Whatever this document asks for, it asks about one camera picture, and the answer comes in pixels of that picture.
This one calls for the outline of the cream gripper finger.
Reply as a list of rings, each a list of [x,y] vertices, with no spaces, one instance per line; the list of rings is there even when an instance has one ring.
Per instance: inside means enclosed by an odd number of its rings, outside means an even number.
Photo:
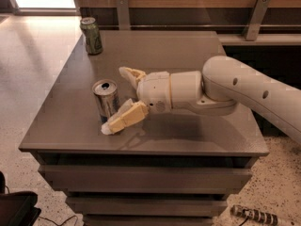
[[[119,73],[134,89],[137,89],[138,83],[146,76],[145,72],[129,67],[120,67]]]
[[[102,125],[101,132],[104,135],[114,135],[115,133],[139,123],[146,119],[149,114],[148,107],[142,102],[127,100],[106,123]]]

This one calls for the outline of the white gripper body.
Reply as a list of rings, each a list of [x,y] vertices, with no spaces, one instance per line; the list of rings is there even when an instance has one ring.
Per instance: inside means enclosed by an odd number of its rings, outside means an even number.
[[[149,108],[150,113],[170,112],[170,74],[168,72],[147,74],[138,83],[137,96]]]

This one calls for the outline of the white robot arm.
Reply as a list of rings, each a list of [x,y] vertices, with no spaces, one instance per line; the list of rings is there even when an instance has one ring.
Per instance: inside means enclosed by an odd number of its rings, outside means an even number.
[[[301,141],[301,90],[228,57],[209,58],[200,71],[155,72],[121,67],[138,100],[127,100],[102,126],[113,135],[143,121],[150,113],[185,109],[199,115],[224,116],[242,104],[270,121],[291,139]]]

